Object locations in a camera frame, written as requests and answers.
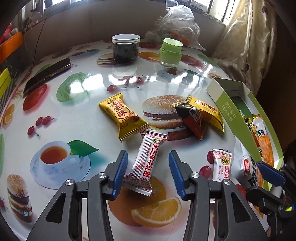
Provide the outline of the white red sesame nougat candy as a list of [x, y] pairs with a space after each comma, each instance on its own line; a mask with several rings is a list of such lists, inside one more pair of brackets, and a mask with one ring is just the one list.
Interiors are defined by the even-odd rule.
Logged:
[[150, 179], [159, 148], [168, 139], [168, 135], [153, 130], [145, 130], [141, 132], [141, 135], [142, 142], [138, 154], [131, 172], [125, 175], [123, 179], [123, 186], [137, 193], [150, 196], [152, 194]]

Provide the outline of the green glass jar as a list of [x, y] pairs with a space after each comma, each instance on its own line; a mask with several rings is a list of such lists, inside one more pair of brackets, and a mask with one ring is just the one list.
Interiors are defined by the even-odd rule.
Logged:
[[182, 57], [182, 42], [165, 38], [159, 49], [159, 62], [168, 68], [177, 68]]

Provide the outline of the black smartphone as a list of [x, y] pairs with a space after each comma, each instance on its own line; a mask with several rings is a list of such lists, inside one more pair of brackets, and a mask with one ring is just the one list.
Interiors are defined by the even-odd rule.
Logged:
[[26, 96], [40, 85], [71, 68], [70, 58], [65, 58], [36, 74], [25, 85], [23, 95]]

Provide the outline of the clear plastic bag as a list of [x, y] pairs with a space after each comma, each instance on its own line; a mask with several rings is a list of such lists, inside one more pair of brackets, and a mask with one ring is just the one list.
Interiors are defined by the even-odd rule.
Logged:
[[190, 8], [177, 1], [166, 1], [166, 14], [155, 21], [155, 27], [146, 32], [145, 39], [161, 44], [166, 38], [180, 41], [183, 46], [205, 51], [199, 43], [200, 27]]

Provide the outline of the white orange konjac snack packet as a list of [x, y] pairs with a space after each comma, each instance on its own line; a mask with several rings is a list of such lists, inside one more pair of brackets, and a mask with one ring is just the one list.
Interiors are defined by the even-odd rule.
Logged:
[[253, 115], [248, 118], [248, 123], [262, 161], [274, 167], [273, 149], [262, 117]]

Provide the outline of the gold peanut crisp candy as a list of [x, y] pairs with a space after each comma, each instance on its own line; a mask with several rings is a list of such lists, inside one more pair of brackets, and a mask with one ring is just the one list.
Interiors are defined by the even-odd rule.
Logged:
[[219, 109], [191, 95], [187, 96], [186, 101], [198, 109], [198, 111], [201, 113], [201, 116], [207, 123], [224, 132], [224, 121]]
[[149, 127], [147, 121], [138, 116], [124, 103], [121, 92], [100, 102], [99, 107], [116, 122], [119, 129], [118, 138], [121, 142]]

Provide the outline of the orange storage box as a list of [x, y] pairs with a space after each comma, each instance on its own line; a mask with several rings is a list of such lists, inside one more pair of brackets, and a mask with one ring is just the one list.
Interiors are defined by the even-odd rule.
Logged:
[[23, 34], [18, 32], [10, 39], [1, 44], [0, 47], [0, 64], [2, 64], [16, 49], [23, 44]]

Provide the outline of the red black snack packet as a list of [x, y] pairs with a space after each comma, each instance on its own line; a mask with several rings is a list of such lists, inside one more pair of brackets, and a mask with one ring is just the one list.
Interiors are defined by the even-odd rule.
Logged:
[[173, 104], [178, 116], [184, 124], [192, 131], [198, 140], [202, 141], [207, 127], [199, 110], [186, 101], [179, 101]]

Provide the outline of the dark jar white lid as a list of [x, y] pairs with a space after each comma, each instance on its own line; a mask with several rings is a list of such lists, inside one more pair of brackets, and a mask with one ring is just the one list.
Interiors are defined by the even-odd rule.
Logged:
[[138, 57], [140, 36], [136, 34], [118, 34], [111, 38], [113, 58], [120, 63], [135, 61]]

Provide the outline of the beige patterned curtain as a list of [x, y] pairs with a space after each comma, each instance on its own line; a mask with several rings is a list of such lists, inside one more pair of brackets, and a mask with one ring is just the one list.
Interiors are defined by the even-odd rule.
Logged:
[[267, 1], [240, 1], [212, 59], [257, 95], [276, 49], [276, 12]]

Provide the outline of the green cardboard box tray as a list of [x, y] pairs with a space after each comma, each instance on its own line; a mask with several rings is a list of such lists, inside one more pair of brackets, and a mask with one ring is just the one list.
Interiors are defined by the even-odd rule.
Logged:
[[271, 141], [274, 168], [279, 170], [283, 165], [280, 142], [266, 113], [246, 85], [236, 80], [213, 78], [207, 87], [207, 92], [217, 105], [230, 130], [256, 162], [261, 161], [261, 155], [244, 117], [253, 114], [261, 116]]

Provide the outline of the yellow green box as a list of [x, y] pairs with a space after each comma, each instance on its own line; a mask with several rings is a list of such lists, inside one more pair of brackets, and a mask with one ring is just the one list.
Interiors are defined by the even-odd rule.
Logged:
[[10, 77], [10, 72], [8, 68], [6, 68], [0, 76], [0, 98], [4, 95], [6, 92], [6, 89], [11, 83], [11, 77]]

